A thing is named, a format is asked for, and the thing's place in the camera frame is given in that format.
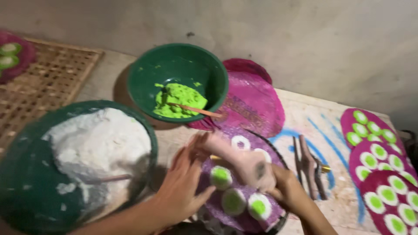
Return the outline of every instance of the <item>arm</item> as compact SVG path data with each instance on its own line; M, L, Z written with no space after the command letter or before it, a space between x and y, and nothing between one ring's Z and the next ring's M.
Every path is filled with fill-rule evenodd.
M292 171L272 165L277 180L275 189L268 191L287 211L299 216L305 235L337 235L337 232L308 197Z
M145 235L174 225L193 215L215 190L208 187L196 195L201 165L208 153L194 149L195 136L173 158L164 182L150 200L137 204L117 215L89 224L71 235Z

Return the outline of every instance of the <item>metal tongs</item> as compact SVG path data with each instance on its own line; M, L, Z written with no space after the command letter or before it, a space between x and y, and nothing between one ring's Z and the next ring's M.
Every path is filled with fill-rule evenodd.
M297 141L293 137L293 145L295 148L295 163L296 171L299 176L299 182L302 183L302 172L308 182L308 191L312 200L317 199L317 195L321 196L321 200L327 200L328 197L325 193L324 185L321 181L321 173L328 173L331 168L328 165L322 164L321 160L313 156L309 152L309 148L306 145L306 141L303 135L299 135L299 144L301 150L301 157L298 155Z

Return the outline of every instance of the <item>white rice flour dough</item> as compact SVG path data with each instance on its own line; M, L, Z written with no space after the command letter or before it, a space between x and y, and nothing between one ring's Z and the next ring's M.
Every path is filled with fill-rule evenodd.
M51 128L42 139L51 142L59 170L79 182L84 202L89 203L89 188L83 179L132 174L140 157L151 152L146 129L124 112L106 108L71 118ZM130 180L106 183L105 201L126 194Z

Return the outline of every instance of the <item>table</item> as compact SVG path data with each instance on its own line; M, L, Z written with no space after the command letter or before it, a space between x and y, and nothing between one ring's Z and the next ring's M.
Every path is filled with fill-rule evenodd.
M128 66L136 57L113 51L92 72L76 101L114 100L134 106L126 92ZM332 171L323 174L329 200L317 201L339 234L379 234L365 209L347 171L350 149L342 136L339 118L348 106L276 89L286 115L281 133L270 138L283 155L289 168L295 170L292 136L305 135L311 152L328 164ZM393 128L387 115L375 113ZM158 165L168 167L172 155L198 130L153 121L158 139ZM299 219L291 215L281 234L303 234Z

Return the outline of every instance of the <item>forearm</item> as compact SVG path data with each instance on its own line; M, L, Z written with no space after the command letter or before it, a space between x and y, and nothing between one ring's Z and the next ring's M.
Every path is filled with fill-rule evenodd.
M148 235L164 228L152 203L143 202L101 221L86 225L70 235Z
M305 235L337 235L337 232L314 202L305 211L305 213L299 215Z

